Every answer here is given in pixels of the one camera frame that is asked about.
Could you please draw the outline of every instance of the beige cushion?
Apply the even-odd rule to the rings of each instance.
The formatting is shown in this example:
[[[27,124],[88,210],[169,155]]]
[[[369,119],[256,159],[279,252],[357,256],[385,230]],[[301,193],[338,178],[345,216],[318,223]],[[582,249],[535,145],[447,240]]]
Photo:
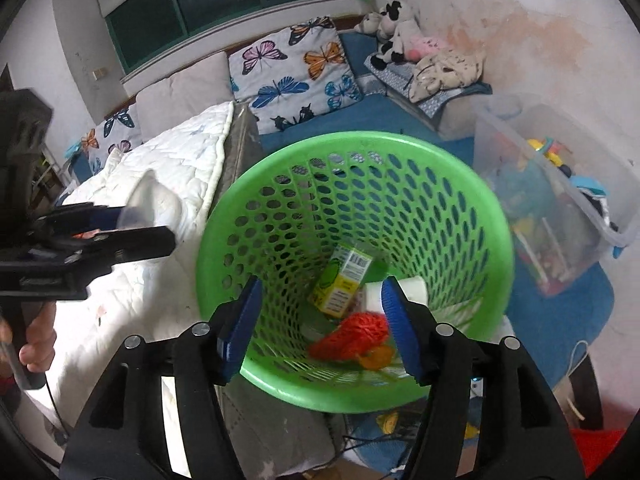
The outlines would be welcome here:
[[[142,139],[147,142],[210,106],[233,100],[226,52],[206,57],[138,94]]]

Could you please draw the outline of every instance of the black handle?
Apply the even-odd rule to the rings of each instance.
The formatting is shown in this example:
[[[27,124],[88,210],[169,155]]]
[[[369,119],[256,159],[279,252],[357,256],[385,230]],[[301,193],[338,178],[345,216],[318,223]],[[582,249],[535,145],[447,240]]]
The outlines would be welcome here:
[[[3,343],[2,349],[14,371],[15,382],[21,390],[39,390],[46,382],[43,373],[35,374],[28,371],[18,357],[20,349],[27,343],[26,329],[41,309],[41,302],[21,302],[14,298],[3,298],[0,303],[0,316],[11,327],[13,333],[11,343]]]

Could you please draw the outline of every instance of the human hand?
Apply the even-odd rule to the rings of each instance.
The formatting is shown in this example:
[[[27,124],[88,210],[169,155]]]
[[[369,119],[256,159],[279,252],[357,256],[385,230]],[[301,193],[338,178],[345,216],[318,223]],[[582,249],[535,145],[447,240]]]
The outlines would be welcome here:
[[[38,317],[27,327],[27,344],[20,349],[20,362],[33,373],[46,372],[51,368],[56,352],[53,345],[56,342],[56,331],[53,322],[56,319],[56,302],[44,304]],[[11,328],[0,319],[0,342],[11,343],[13,335]],[[13,374],[3,352],[0,352],[0,377],[10,377]]]

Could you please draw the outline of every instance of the wooden headboard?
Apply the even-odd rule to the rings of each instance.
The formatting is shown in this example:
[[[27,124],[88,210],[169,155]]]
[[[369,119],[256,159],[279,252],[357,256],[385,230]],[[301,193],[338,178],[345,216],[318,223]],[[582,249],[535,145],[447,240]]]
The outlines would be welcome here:
[[[350,30],[353,27],[355,27],[358,23],[361,22],[362,16],[354,14],[353,16],[345,16],[343,18],[333,18],[333,20],[334,20],[334,23],[335,23],[335,28],[337,30]],[[265,34],[261,34],[260,36],[256,36],[256,37],[251,38],[249,40],[241,41],[240,43],[235,43],[233,45],[230,45],[230,46],[226,47],[224,49],[224,51],[226,52],[226,54],[228,56],[231,56],[231,54],[235,54],[239,50],[242,50],[243,48],[248,47],[249,45],[251,45],[254,41],[259,40],[260,38],[263,38],[264,36],[267,36],[268,34],[271,34],[272,32],[277,32],[277,30],[273,30],[273,31],[267,32]],[[206,57],[212,56],[213,54],[216,54],[216,52],[212,52],[211,54],[207,54],[206,56],[199,57],[198,59],[196,59],[194,61],[191,61],[190,63],[187,63],[187,64],[181,66],[180,68],[174,70],[173,72],[167,74],[162,79],[167,78],[167,77],[171,77],[173,74],[176,74],[176,73],[180,72],[181,70],[184,70],[185,68],[188,68],[190,66],[195,65],[197,62],[202,61]],[[109,112],[107,115],[105,115],[104,118],[108,119],[109,117],[111,117],[117,111],[120,111],[123,108],[131,106],[133,103],[136,102],[136,95],[132,95],[129,99],[127,99],[126,101],[120,103],[116,108],[114,108],[111,112]]]

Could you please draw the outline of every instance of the red fabric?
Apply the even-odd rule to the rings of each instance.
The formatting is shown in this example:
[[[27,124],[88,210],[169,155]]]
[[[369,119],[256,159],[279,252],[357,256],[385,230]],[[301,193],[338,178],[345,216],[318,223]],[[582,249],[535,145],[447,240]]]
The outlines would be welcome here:
[[[618,445],[625,430],[571,430],[571,434],[582,457],[584,472],[588,478]]]
[[[9,377],[8,379],[0,378],[0,396],[6,395],[6,393],[15,386],[15,379]]]
[[[319,361],[349,361],[382,345],[388,337],[389,325],[384,314],[358,312],[309,346],[309,355]]]

